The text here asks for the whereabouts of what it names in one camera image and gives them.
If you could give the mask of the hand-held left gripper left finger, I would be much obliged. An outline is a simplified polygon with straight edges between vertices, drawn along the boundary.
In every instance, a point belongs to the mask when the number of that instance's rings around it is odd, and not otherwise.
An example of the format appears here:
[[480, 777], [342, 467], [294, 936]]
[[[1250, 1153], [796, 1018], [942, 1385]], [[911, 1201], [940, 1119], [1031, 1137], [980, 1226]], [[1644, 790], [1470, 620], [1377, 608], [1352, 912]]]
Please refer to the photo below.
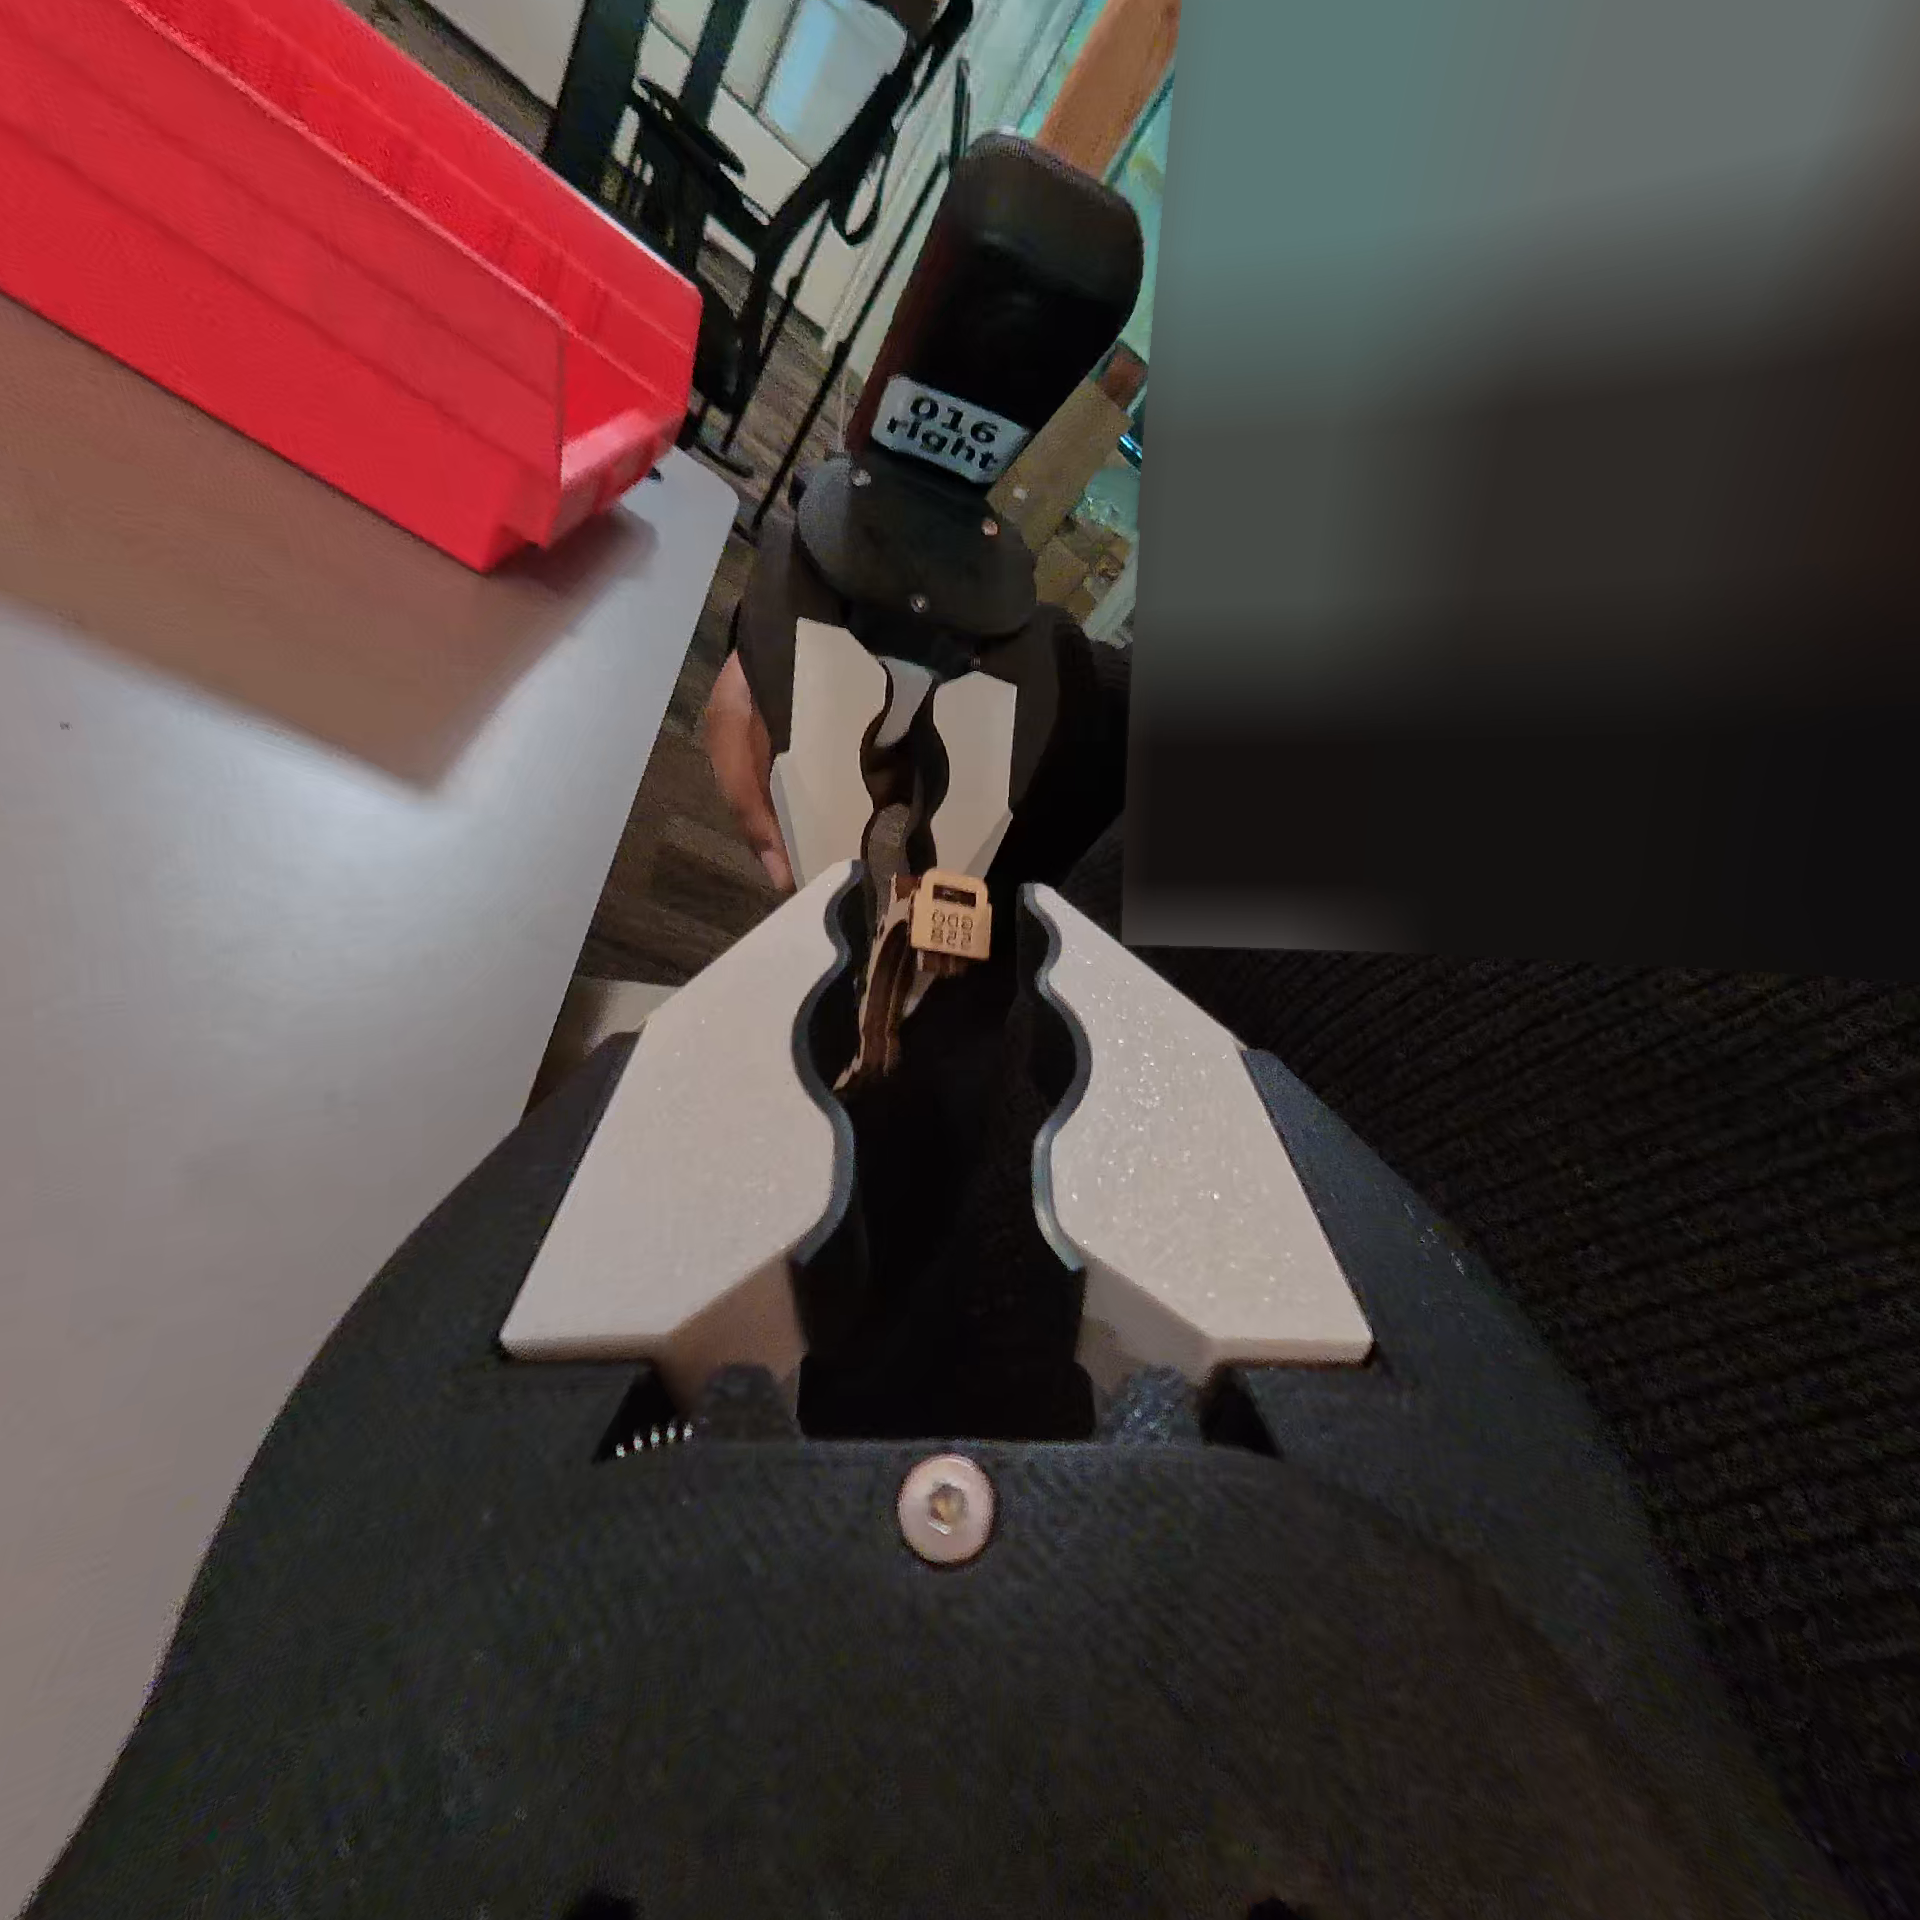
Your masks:
[[506, 1357], [645, 1363], [668, 1389], [731, 1367], [798, 1380], [798, 1272], [851, 1202], [851, 1123], [806, 1022], [850, 970], [861, 884], [832, 862], [645, 1016], [499, 1326]]

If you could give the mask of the small printed wooden piece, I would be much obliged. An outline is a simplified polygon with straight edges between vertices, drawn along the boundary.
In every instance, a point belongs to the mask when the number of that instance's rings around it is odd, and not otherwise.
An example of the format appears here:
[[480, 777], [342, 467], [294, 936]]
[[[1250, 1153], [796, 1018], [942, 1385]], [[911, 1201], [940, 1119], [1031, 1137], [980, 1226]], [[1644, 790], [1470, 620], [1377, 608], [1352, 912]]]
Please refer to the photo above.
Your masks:
[[981, 876], [925, 870], [917, 876], [909, 910], [907, 943], [927, 958], [981, 964], [994, 949], [994, 901]]

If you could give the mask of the person's black sweater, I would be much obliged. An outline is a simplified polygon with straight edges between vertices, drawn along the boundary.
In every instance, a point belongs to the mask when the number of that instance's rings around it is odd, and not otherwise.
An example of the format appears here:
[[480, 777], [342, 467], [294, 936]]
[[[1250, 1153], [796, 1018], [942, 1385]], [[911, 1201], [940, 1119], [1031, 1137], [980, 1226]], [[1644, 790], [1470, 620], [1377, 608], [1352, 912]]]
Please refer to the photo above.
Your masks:
[[1789, 1813], [1918, 1905], [1918, 988], [1142, 949], [1437, 1205], [1609, 1428]]

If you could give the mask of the cardboard box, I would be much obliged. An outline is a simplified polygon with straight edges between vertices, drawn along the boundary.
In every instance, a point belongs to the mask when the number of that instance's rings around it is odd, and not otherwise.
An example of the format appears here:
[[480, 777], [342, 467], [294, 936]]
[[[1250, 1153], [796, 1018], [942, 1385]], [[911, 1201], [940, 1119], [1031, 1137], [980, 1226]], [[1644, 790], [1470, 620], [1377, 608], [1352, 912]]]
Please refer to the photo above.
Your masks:
[[988, 495], [999, 529], [1016, 532], [1031, 557], [1034, 592], [1044, 606], [1067, 610], [1084, 589], [1092, 565], [1076, 554], [1065, 534], [1092, 482], [1131, 433], [1144, 379], [1139, 355], [1115, 342]]

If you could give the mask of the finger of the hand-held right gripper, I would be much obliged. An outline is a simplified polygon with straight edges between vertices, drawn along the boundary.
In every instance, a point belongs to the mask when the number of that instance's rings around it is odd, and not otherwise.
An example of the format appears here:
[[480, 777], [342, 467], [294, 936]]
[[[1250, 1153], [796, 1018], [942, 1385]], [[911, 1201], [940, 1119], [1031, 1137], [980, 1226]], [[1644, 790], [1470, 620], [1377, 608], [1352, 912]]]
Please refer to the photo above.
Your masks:
[[934, 682], [916, 716], [916, 881], [984, 878], [1011, 823], [1013, 685]]
[[851, 630], [796, 620], [785, 748], [773, 754], [770, 794], [798, 890], [861, 856], [877, 811], [861, 754], [889, 700], [888, 666]]

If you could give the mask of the person's right hand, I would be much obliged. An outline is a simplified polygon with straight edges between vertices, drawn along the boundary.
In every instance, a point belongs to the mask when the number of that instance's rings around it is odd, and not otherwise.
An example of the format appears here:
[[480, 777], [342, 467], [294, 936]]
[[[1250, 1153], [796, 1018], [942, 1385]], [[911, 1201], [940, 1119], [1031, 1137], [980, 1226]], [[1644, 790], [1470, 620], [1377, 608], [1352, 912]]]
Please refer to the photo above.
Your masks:
[[772, 889], [781, 897], [791, 894], [793, 868], [772, 797], [772, 739], [735, 652], [725, 656], [708, 691], [700, 739], [713, 787], [742, 843]]

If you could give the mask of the wooden post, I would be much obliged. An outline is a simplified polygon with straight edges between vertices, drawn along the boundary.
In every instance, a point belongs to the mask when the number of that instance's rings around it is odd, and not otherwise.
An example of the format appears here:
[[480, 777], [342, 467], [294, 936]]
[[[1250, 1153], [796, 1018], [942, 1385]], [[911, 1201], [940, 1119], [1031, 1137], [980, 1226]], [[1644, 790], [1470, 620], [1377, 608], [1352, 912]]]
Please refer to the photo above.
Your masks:
[[1177, 57], [1182, 2], [1101, 2], [1045, 109], [1034, 144], [1101, 178], [1162, 90]]

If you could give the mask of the layered wooden model part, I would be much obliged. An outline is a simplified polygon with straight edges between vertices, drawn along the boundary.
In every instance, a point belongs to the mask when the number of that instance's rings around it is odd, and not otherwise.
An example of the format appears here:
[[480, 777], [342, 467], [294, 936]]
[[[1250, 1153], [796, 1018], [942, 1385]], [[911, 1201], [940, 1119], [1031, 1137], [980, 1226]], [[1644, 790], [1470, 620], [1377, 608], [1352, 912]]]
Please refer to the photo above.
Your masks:
[[835, 1095], [858, 1093], [900, 1066], [905, 1020], [931, 988], [960, 980], [978, 964], [944, 963], [917, 954], [907, 940], [907, 910], [917, 876], [893, 876], [879, 887], [874, 939], [858, 1000], [856, 1048], [832, 1085]]

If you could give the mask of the red plastic bin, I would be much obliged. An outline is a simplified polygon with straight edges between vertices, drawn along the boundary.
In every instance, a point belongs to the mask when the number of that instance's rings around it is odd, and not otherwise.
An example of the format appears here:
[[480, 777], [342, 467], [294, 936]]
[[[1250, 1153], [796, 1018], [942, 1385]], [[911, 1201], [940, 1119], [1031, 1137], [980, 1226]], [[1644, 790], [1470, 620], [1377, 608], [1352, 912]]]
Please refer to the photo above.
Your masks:
[[326, 2], [5, 2], [1, 285], [475, 573], [659, 465], [704, 311]]

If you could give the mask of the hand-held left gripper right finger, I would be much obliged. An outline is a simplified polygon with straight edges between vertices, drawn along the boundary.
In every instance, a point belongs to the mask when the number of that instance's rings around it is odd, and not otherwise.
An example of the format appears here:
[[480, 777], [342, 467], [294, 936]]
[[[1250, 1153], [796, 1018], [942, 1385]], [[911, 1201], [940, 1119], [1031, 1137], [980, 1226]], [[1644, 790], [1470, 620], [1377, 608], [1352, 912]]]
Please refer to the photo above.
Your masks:
[[1373, 1332], [1237, 1038], [1058, 890], [1027, 887], [1019, 912], [1070, 1052], [1034, 1213], [1082, 1285], [1074, 1361], [1094, 1391], [1362, 1365]]

